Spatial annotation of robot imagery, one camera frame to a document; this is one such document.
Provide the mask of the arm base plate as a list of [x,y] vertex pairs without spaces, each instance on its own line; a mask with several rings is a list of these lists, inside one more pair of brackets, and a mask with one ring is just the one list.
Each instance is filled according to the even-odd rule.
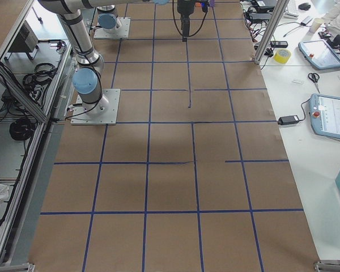
[[120,102],[120,89],[102,89],[103,96],[98,104],[89,105],[82,102],[79,95],[76,103],[82,104],[74,108],[72,125],[115,125]]
[[127,39],[130,32],[131,18],[117,18],[117,24],[111,29],[99,28],[100,24],[94,32],[93,38],[96,40],[119,40]]

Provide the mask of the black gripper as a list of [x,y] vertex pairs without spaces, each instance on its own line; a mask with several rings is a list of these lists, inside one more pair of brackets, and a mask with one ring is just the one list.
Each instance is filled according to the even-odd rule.
[[177,12],[181,15],[182,42],[187,42],[190,36],[190,18],[196,5],[195,0],[177,0]]

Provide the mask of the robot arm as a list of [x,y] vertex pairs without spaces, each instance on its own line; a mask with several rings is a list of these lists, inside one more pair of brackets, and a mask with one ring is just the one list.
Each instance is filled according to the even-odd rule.
[[106,32],[114,32],[122,26],[118,18],[118,12],[115,5],[100,6],[97,8],[98,24]]
[[106,8],[99,14],[98,21],[102,17],[108,17],[102,23],[101,28],[115,28],[118,22],[116,17],[116,5],[133,3],[133,1],[40,1],[46,10],[57,14],[60,23],[67,35],[70,44],[76,53],[79,70],[73,75],[73,85],[82,99],[82,113],[72,117],[92,117],[102,114],[107,110],[109,101],[105,98],[101,86],[101,72],[104,67],[102,55],[95,49],[83,21],[83,9]]

